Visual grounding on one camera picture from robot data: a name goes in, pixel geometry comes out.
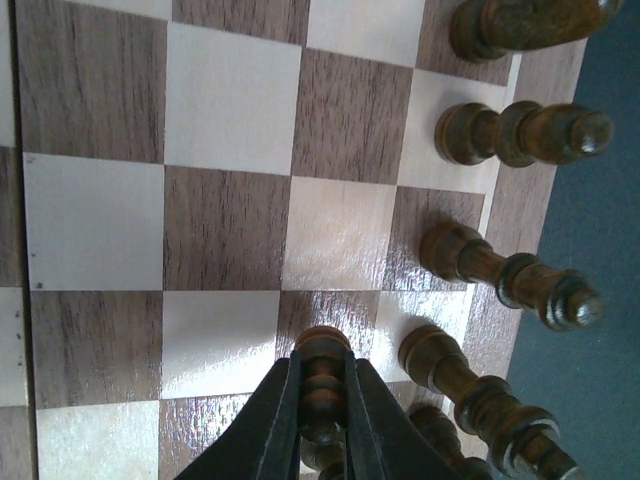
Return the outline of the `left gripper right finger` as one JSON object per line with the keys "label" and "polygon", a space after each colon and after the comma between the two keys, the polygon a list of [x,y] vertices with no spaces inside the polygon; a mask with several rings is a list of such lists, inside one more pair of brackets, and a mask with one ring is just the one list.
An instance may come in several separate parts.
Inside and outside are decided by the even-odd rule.
{"label": "left gripper right finger", "polygon": [[347,479],[458,479],[420,435],[372,364],[345,354]]}

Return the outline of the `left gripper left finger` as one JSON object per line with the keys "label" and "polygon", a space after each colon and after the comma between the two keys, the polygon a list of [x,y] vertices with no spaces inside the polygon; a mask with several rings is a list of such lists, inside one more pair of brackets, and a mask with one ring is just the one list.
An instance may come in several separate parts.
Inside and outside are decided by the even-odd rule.
{"label": "left gripper left finger", "polygon": [[181,479],[296,479],[301,356],[277,360],[227,430]]}

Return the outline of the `dark pawn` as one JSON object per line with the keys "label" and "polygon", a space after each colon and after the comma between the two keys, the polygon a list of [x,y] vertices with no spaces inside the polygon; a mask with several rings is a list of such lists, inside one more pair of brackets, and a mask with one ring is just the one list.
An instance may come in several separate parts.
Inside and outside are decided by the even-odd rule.
{"label": "dark pawn", "polygon": [[345,357],[349,340],[331,326],[305,330],[294,351],[301,359],[298,426],[307,441],[329,445],[341,441],[347,425]]}
{"label": "dark pawn", "polygon": [[409,415],[409,419],[421,436],[463,479],[492,480],[486,461],[462,454],[456,426],[438,407],[421,405]]}

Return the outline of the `dark king piece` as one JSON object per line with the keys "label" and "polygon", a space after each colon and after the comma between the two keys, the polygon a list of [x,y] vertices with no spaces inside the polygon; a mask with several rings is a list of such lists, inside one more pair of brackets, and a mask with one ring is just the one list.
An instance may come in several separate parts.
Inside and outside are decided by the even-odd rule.
{"label": "dark king piece", "polygon": [[434,324],[411,331],[398,360],[416,384],[446,396],[455,422],[480,438],[493,465],[512,479],[584,479],[584,471],[557,444],[559,427],[547,410],[521,403],[502,378],[479,376],[457,341]]}

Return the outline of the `dark queen piece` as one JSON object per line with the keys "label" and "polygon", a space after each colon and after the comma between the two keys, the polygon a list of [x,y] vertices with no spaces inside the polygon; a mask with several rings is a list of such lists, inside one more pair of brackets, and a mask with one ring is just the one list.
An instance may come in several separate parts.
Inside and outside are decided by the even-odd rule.
{"label": "dark queen piece", "polygon": [[602,297],[582,273],[554,269],[530,253],[501,256],[478,231],[455,221],[425,232],[419,261],[442,280],[493,286],[501,304],[536,312],[553,331],[584,328],[604,313]]}

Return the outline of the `dark bishop piece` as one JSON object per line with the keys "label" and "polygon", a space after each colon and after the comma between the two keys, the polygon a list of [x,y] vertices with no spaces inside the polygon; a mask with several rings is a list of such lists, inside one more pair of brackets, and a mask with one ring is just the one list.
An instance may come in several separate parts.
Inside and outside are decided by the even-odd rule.
{"label": "dark bishop piece", "polygon": [[496,156],[512,168],[535,163],[563,166],[603,153],[613,119],[574,103],[542,106],[519,101],[497,112],[481,103],[457,104],[442,113],[434,143],[441,158],[474,166]]}

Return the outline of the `dark knight piece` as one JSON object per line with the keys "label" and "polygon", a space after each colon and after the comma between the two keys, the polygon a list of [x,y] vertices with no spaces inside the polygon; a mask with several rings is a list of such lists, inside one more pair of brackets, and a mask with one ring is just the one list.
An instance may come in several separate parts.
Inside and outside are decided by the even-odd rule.
{"label": "dark knight piece", "polygon": [[623,3],[592,1],[465,1],[453,12],[449,43],[457,57],[484,63],[586,39]]}

